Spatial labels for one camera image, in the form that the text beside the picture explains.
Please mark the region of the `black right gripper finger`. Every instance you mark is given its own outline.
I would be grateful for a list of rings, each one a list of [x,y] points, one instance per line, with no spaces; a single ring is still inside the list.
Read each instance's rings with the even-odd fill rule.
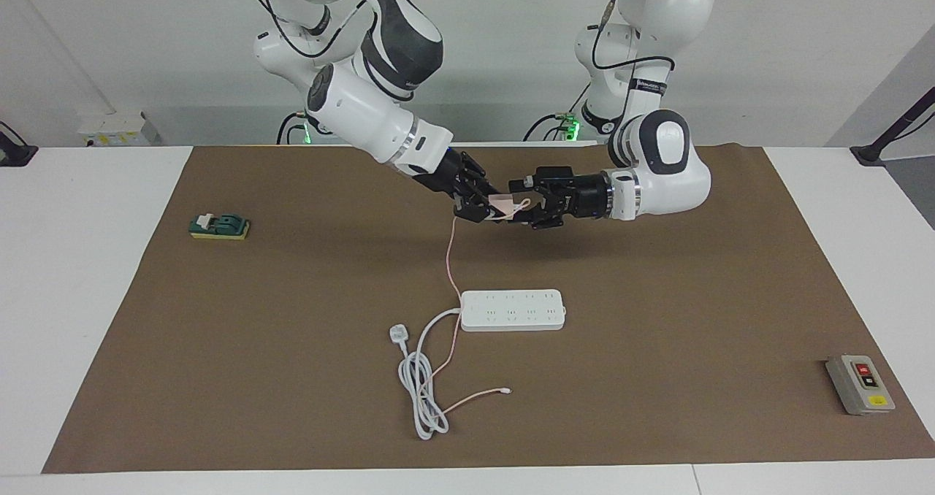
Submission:
[[[465,189],[484,198],[502,193],[490,182],[484,168],[467,152],[460,152],[459,158],[461,160],[459,182]]]
[[[454,193],[453,200],[455,218],[471,223],[480,223],[493,215],[493,207],[485,195],[474,193],[466,196],[461,193]]]

